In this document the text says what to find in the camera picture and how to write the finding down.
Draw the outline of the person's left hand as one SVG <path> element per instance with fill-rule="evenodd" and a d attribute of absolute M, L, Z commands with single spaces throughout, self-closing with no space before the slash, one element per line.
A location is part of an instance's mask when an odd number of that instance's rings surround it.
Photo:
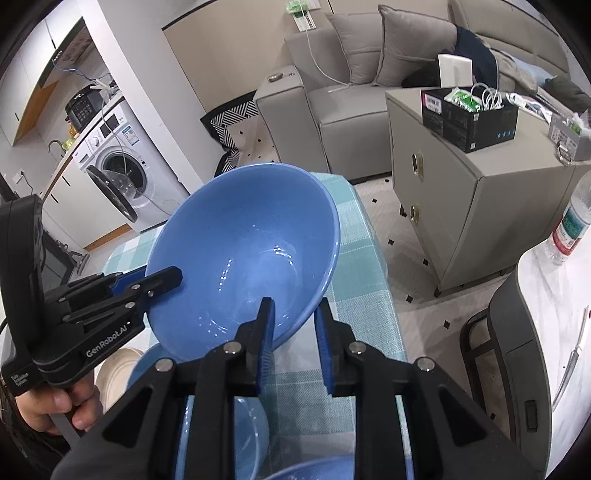
<path fill-rule="evenodd" d="M 58 435 L 59 430 L 51 415 L 68 414 L 77 430 L 88 431 L 100 419 L 103 407 L 99 390 L 90 372 L 67 390 L 40 386 L 15 398 L 23 420 L 35 431 Z"/>

